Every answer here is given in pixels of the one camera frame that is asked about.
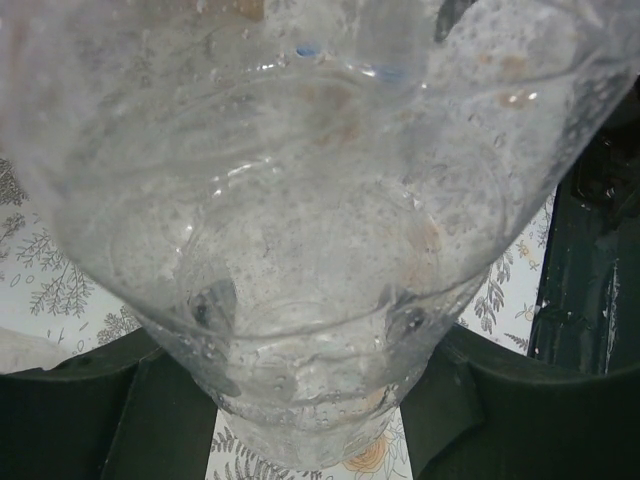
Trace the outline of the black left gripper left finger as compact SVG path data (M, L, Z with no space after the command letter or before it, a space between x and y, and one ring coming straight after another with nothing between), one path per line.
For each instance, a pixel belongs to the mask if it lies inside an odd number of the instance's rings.
M217 407L145 334L1 377L4 479L202 479Z

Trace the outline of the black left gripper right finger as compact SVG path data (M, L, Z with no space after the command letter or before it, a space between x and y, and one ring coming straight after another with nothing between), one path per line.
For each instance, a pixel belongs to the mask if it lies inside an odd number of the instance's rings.
M586 375L455 325L401 403L416 479L636 479L639 368Z

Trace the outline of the clear round bottle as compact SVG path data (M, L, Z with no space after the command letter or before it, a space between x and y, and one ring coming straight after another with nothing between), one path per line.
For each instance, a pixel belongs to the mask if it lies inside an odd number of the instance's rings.
M635 1L5 1L56 246L282 466L368 447L639 71Z

